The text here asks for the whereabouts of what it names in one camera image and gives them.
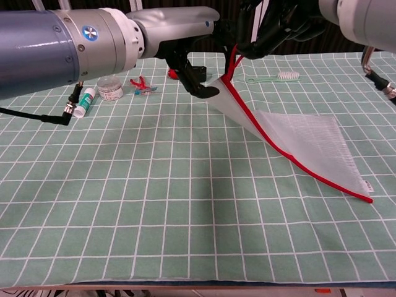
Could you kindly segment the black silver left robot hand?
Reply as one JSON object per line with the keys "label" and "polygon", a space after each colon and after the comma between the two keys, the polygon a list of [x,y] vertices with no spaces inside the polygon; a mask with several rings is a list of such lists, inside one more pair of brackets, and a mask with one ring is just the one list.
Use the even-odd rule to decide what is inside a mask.
{"label": "black silver left robot hand", "polygon": [[128,13],[127,18],[142,31],[142,59],[164,59],[184,88],[197,98],[208,99],[220,93],[216,87],[201,84],[187,54],[196,41],[211,38],[222,49],[229,68],[237,40],[235,22],[221,19],[215,9],[207,6],[142,9]]}

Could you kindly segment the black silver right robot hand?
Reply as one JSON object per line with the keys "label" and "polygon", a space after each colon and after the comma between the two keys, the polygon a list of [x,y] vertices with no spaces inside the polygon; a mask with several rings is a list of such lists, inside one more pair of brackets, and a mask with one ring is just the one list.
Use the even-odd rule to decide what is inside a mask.
{"label": "black silver right robot hand", "polygon": [[260,1],[241,1],[237,21],[236,50],[248,59],[272,54],[284,41],[304,42],[325,31],[318,1],[269,1],[256,40],[248,43],[243,36],[247,19]]}

